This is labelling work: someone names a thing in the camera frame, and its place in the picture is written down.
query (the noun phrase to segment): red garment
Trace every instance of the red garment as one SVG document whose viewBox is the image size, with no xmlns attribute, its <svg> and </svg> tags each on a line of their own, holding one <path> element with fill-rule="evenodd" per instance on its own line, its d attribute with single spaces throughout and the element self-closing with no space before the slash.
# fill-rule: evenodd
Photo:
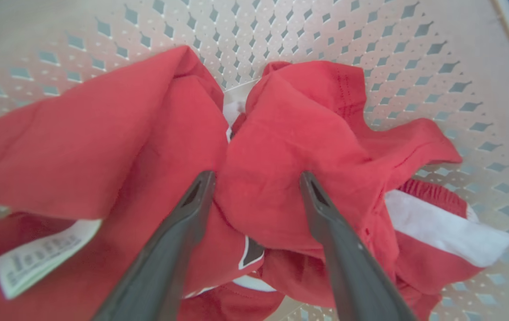
<svg viewBox="0 0 509 321">
<path fill-rule="evenodd" d="M 460 156 L 427 119 L 371 131 L 361 69 L 279 62 L 264 75 L 228 148 L 222 92 L 186 47 L 0 118 L 0 205 L 37 214 L 0 221 L 0 254 L 71 224 L 62 219 L 106 218 L 85 248 L 24 294 L 6 301 L 0 292 L 0 319 L 31 320 L 33 311 L 38 320 L 89 319 L 203 170 L 218 172 L 215 203 L 185 294 L 259 268 L 262 260 L 238 268 L 248 235 L 271 248 L 263 280 L 333 305 L 301 201 L 304 170 L 395 280 L 398 239 L 383 195 L 420 166 Z M 191 300 L 219 300 L 209 293 Z"/>
<path fill-rule="evenodd" d="M 193 51 L 180 47 L 1 117 L 0 205 L 38 215 L 0 220 L 0 254 L 70 220 L 105 221 L 16 299 L 0 291 L 0 320 L 89 319 L 196 175 L 220 169 L 222 98 Z M 244 250 L 245 236 L 213 205 L 185 294 L 256 270 L 262 261 L 239 270 Z"/>
<path fill-rule="evenodd" d="M 232 282 L 183 300 L 180 321 L 263 321 L 284 299 L 280 292 L 262 292 Z"/>
<path fill-rule="evenodd" d="M 323 250 L 306 223 L 302 171 L 314 173 L 395 281 L 399 250 L 383 195 L 425 164 L 462 161 L 431 120 L 374 132 L 363 120 L 365 102 L 360 68 L 270 63 L 218 173 L 215 199 L 230 224 L 269 248 L 263 280 L 312 305 L 334 300 Z"/>
</svg>

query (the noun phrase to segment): white laundry basket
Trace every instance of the white laundry basket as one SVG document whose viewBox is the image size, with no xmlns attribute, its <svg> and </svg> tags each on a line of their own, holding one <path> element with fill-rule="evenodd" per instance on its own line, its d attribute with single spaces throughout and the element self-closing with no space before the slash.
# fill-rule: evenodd
<svg viewBox="0 0 509 321">
<path fill-rule="evenodd" d="M 226 102 L 246 99 L 270 61 L 354 65 L 372 128 L 430 118 L 464 157 L 416 178 L 509 232 L 506 1 L 0 0 L 0 116 L 176 45 L 196 51 Z M 442 295 L 432 321 L 509 320 L 509 252 Z M 303 306 L 286 319 L 334 315 Z"/>
</svg>

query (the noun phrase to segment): white stripe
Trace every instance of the white stripe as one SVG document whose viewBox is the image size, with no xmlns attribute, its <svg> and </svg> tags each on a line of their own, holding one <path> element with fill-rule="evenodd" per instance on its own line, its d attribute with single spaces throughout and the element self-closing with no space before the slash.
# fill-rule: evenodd
<svg viewBox="0 0 509 321">
<path fill-rule="evenodd" d="M 276 290 L 269 286 L 267 282 L 264 282 L 261 279 L 252 278 L 251 276 L 241 276 L 240 278 L 234 279 L 233 283 L 250 288 L 251 290 L 261 291 L 261 292 L 276 292 Z"/>
<path fill-rule="evenodd" d="M 385 194 L 395 230 L 485 268 L 509 247 L 509 233 L 471 222 L 402 191 Z"/>
</svg>

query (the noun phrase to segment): clothing tag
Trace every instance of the clothing tag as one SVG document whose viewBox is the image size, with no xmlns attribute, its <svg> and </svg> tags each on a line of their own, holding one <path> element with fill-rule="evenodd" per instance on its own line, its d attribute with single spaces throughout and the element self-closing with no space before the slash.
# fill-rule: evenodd
<svg viewBox="0 0 509 321">
<path fill-rule="evenodd" d="M 10 300 L 27 290 L 86 245 L 102 220 L 76 221 L 57 234 L 34 240 L 0 256 L 0 286 Z"/>
</svg>

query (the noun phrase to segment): plastic basket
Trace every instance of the plastic basket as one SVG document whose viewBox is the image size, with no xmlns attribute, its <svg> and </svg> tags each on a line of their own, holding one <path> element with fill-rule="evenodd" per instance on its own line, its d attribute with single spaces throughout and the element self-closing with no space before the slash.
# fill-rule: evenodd
<svg viewBox="0 0 509 321">
<path fill-rule="evenodd" d="M 464 157 L 416 178 L 509 232 L 507 0 L 0 0 L 0 115 L 182 44 L 226 102 L 244 100 L 269 61 L 362 67 L 372 128 L 430 118 Z M 509 252 L 442 295 L 433 321 L 509 320 Z M 307 305 L 287 317 L 335 318 Z"/>
</svg>

